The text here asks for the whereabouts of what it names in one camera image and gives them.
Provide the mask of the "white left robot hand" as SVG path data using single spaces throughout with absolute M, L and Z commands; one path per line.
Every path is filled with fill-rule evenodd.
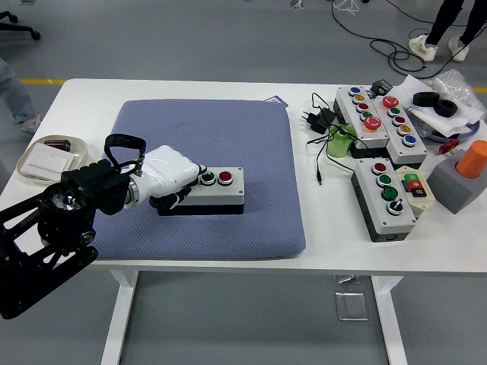
M 153 208 L 168 211 L 191 192 L 190 185 L 207 170 L 173 148 L 163 145 L 145 155 L 140 174 L 132 173 L 126 207 L 149 200 Z

